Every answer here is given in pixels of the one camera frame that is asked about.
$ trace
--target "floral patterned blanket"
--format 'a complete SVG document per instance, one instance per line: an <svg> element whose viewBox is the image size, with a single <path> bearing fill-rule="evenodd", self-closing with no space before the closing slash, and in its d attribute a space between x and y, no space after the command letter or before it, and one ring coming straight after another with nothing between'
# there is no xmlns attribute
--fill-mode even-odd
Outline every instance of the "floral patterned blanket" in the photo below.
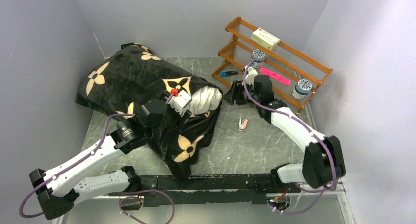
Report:
<svg viewBox="0 0 416 224"><path fill-rule="evenodd" d="M172 88L185 89L190 95L208 88L222 96L219 87L153 55L142 44L129 43L121 48L91 71L79 88L76 103L111 115L135 113L148 100L158 99L164 90ZM193 115L181 131L154 129L156 136L148 142L159 158L162 142L168 143L164 162L179 180L191 175L190 165L197 162L199 149L211 143L221 106L221 99L215 100L213 106Z"/></svg>

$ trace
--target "robotic arm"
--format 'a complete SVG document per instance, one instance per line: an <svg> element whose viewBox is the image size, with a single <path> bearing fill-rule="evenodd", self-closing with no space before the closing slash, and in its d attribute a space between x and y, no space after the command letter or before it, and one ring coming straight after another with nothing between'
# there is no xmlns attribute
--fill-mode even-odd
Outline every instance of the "robotic arm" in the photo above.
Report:
<svg viewBox="0 0 416 224"><path fill-rule="evenodd" d="M171 124L183 126L191 115L186 110L191 101L191 96L185 90L176 96L166 91L160 100L148 101L132 118L118 122L113 130L69 161L47 171L32 171L30 180L33 187L38 188L36 194L46 219L57 218L75 205L99 195L137 191L141 179L132 166L124 166L114 173L99 177L85 175L145 145L152 137L151 129L154 127L166 128ZM23 206L20 212L21 216L25 216Z"/></svg>
<svg viewBox="0 0 416 224"><path fill-rule="evenodd" d="M281 183L307 183L312 188L319 188L333 181L329 155L320 143L323 142L332 158L335 177L338 179L344 176L345 165L339 139L315 131L284 102L275 99L270 77L258 75L253 67L248 67L245 73L247 91L243 81L234 81L229 92L224 95L224 100L231 105L256 101L258 114L287 134L304 153L302 163L276 167L271 174Z"/></svg>

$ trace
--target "small metal tool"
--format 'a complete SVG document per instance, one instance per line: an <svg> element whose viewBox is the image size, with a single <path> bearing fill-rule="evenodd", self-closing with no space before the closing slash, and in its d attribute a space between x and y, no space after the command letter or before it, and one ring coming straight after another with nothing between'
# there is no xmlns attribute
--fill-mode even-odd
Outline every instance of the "small metal tool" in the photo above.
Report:
<svg viewBox="0 0 416 224"><path fill-rule="evenodd" d="M243 119L240 117L240 121L238 122L238 131L243 131L247 126L248 119Z"/></svg>

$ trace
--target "pink eraser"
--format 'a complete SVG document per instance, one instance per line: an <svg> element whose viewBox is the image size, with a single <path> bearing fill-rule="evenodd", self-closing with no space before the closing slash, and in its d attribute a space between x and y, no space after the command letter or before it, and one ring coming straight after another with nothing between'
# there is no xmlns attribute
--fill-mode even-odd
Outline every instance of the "pink eraser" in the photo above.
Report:
<svg viewBox="0 0 416 224"><path fill-rule="evenodd" d="M261 67L259 69L259 71L261 73L263 73L263 74L265 74L265 75L267 75L267 76L269 76L269 77L271 77L271 78L279 81L280 83L282 83L282 84L284 84L286 86L289 86L290 83L292 83L292 81L290 79L283 78L282 76L280 76L280 75L278 75L278 74L276 74L276 73L274 73L274 72L272 72L272 71L270 71L270 70L268 70L268 69L266 69L264 67Z"/></svg>

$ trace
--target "black marker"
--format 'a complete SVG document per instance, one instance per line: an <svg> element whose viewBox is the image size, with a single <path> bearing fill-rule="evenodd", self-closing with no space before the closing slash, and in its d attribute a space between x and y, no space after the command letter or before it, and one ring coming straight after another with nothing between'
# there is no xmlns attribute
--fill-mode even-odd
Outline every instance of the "black marker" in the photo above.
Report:
<svg viewBox="0 0 416 224"><path fill-rule="evenodd" d="M238 71L223 71L220 74L218 74L220 77L226 77L231 75L237 75Z"/></svg>

